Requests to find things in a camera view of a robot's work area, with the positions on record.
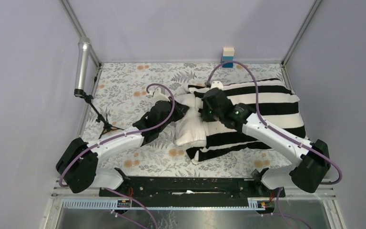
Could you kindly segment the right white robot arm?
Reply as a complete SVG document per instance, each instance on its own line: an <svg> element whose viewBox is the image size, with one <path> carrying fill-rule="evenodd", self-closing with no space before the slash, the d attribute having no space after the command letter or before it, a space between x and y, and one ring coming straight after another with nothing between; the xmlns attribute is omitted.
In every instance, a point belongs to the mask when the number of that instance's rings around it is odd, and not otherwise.
<svg viewBox="0 0 366 229"><path fill-rule="evenodd" d="M204 110L225 127L253 137L282 154L290 166L264 169L253 174L256 194L265 197L280 187L295 185L307 193L315 193L330 169L327 144L318 139L301 139L262 118L243 103L234 105L223 90L215 87L205 92Z"/></svg>

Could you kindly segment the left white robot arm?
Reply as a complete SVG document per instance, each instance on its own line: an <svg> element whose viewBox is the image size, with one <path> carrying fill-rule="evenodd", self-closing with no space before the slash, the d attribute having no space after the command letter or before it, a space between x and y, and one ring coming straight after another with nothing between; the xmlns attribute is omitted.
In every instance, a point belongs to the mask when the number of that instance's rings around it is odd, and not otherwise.
<svg viewBox="0 0 366 229"><path fill-rule="evenodd" d="M166 97L124 131L90 142L80 137L72 140L56 164L60 187L68 187L72 193L90 187L108 187L117 196L125 195L129 184L121 170L100 168L100 164L112 156L156 140L171 122L182 119L194 106L194 94Z"/></svg>

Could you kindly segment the white pillow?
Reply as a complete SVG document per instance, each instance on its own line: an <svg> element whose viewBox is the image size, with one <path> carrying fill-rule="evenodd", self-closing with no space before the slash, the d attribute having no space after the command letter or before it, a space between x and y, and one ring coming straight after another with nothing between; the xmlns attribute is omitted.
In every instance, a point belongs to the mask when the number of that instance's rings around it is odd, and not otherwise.
<svg viewBox="0 0 366 229"><path fill-rule="evenodd" d="M175 101L189 107L183 118L176 122L175 144L184 148L204 147L206 133L199 112L203 107L202 100L194 94L182 94Z"/></svg>

